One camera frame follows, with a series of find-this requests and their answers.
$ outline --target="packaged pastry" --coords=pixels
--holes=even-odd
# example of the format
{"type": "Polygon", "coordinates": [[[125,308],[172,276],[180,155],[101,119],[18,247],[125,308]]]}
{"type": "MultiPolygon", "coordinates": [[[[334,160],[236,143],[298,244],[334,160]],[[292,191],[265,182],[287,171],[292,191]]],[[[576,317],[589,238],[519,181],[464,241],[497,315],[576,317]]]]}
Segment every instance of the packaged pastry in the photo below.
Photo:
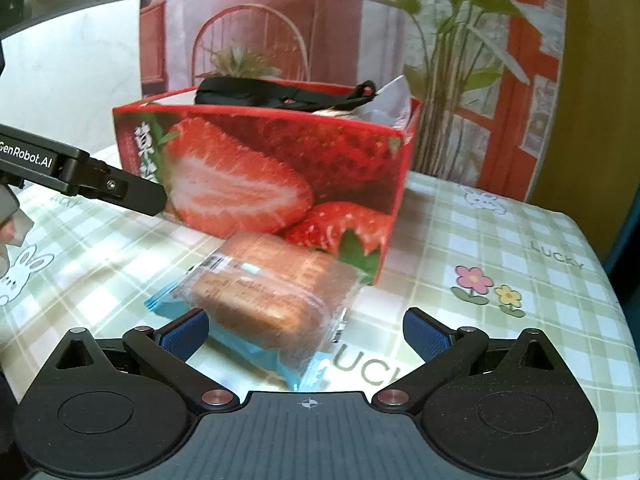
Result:
{"type": "Polygon", "coordinates": [[[241,232],[145,304],[209,314],[209,335],[293,391],[313,391],[330,362],[363,272],[272,235],[241,232]]]}

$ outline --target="strawberry image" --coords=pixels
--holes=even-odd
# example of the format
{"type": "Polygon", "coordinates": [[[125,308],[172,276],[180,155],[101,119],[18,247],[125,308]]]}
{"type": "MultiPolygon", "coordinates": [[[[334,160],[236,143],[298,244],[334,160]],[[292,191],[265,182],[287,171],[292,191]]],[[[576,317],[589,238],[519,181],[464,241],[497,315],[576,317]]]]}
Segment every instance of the strawberry image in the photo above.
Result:
{"type": "Polygon", "coordinates": [[[371,133],[361,124],[270,120],[257,130],[229,131],[243,144],[289,164],[318,198],[335,191],[361,189],[394,173],[398,138],[371,133]]]}
{"type": "Polygon", "coordinates": [[[284,239],[326,251],[361,268],[370,283],[378,272],[381,248],[391,228],[389,215],[352,202],[326,202],[311,208],[304,221],[284,233],[284,239]]]}
{"type": "Polygon", "coordinates": [[[275,233],[305,217],[309,184],[295,170],[255,152],[200,117],[169,131],[164,146],[170,207],[186,224],[220,238],[275,233]]]}

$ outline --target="yellow flower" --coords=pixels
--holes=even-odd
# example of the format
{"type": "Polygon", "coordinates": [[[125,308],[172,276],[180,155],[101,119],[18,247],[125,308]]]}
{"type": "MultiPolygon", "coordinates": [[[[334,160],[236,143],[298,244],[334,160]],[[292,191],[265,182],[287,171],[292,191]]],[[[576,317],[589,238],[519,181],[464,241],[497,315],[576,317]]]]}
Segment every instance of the yellow flower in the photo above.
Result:
{"type": "Polygon", "coordinates": [[[517,290],[511,290],[509,285],[497,286],[495,288],[495,293],[498,295],[500,303],[503,305],[513,305],[515,308],[520,308],[522,306],[520,303],[522,300],[522,294],[517,290]]]}

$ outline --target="bunny print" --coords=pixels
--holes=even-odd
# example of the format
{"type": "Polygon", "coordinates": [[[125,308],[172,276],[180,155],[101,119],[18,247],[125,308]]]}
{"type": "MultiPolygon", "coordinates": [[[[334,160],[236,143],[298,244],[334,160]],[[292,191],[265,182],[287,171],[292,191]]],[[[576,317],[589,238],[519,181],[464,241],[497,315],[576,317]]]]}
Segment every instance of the bunny print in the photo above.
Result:
{"type": "Polygon", "coordinates": [[[27,284],[29,276],[44,269],[53,261],[53,254],[40,254],[34,257],[36,250],[36,245],[27,247],[0,279],[0,306],[17,298],[27,284]]]}
{"type": "Polygon", "coordinates": [[[507,211],[498,202],[498,197],[494,194],[473,189],[472,187],[460,186],[465,192],[466,202],[475,209],[490,209],[498,215],[504,215],[507,211]]]}

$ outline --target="screw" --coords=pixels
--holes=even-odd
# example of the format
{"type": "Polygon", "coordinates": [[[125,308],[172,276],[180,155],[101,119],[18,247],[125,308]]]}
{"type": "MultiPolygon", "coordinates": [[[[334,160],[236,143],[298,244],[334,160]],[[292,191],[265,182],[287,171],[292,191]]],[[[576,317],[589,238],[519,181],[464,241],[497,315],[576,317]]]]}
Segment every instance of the screw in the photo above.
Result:
{"type": "Polygon", "coordinates": [[[383,390],[378,394],[378,400],[387,406],[401,406],[409,401],[409,395],[402,390],[383,390]]]}
{"type": "Polygon", "coordinates": [[[202,401],[209,406],[224,406],[234,400],[234,394],[227,390],[209,390],[202,394],[202,401]]]}

